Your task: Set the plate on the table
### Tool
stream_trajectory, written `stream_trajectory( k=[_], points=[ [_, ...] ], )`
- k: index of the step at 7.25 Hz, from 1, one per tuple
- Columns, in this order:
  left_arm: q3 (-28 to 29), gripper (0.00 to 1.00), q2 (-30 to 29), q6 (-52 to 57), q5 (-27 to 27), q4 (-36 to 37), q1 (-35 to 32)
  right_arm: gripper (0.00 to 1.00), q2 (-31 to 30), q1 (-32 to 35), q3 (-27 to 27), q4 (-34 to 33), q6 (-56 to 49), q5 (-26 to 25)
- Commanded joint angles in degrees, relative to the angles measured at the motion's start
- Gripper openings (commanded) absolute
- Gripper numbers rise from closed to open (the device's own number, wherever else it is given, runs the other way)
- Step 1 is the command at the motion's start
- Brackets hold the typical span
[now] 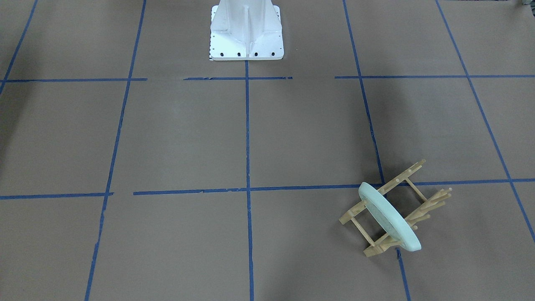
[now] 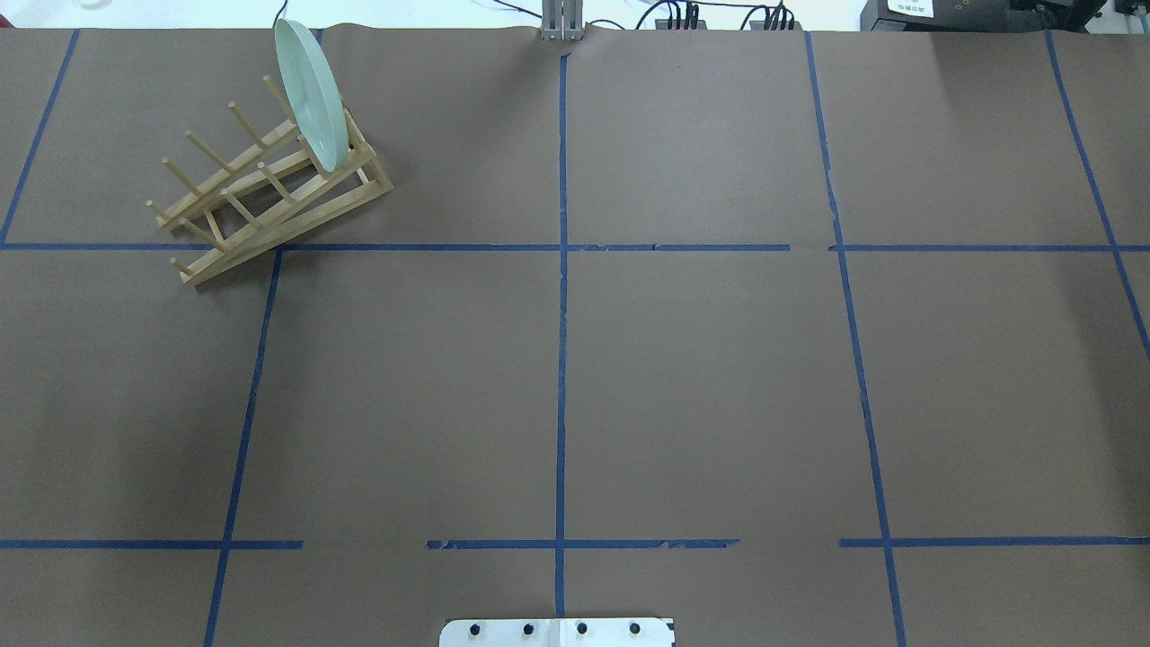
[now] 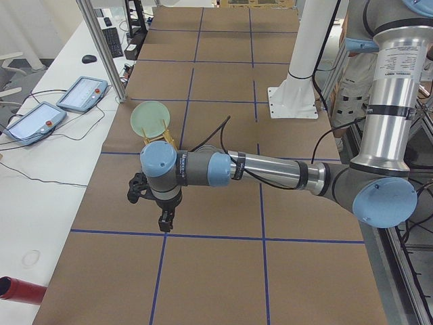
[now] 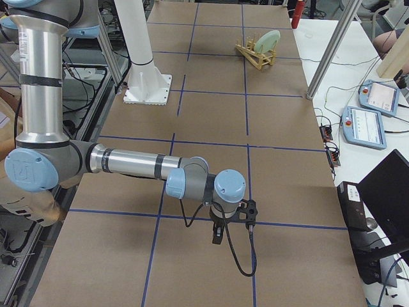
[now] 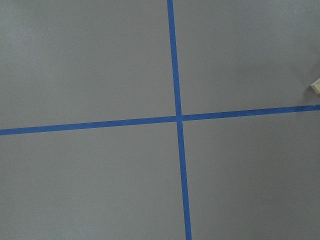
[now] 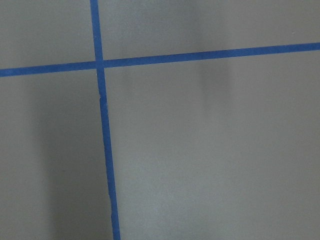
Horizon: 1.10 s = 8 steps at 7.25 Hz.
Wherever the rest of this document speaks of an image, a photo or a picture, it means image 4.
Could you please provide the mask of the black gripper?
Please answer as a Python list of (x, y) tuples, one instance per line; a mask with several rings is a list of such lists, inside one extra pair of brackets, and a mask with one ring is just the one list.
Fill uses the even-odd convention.
[(225, 213), (225, 218), (222, 216), (222, 212), (217, 210), (215, 206), (210, 207), (210, 218), (213, 221), (213, 237), (212, 243), (220, 245), (223, 240), (223, 233), (225, 223), (232, 223), (239, 221), (240, 213), (238, 210), (235, 212)]

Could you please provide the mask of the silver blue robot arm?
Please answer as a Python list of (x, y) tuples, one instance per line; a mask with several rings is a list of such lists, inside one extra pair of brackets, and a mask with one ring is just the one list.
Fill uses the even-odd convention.
[(213, 242), (229, 236), (228, 224), (254, 220), (245, 200), (245, 179), (233, 169), (214, 175), (200, 157), (106, 148), (71, 140), (63, 132), (62, 38), (96, 38), (100, 32), (96, 1), (8, 1), (18, 30), (23, 130), (5, 160), (17, 187), (37, 193), (84, 173), (118, 173), (166, 183), (166, 193), (197, 200), (210, 209)]

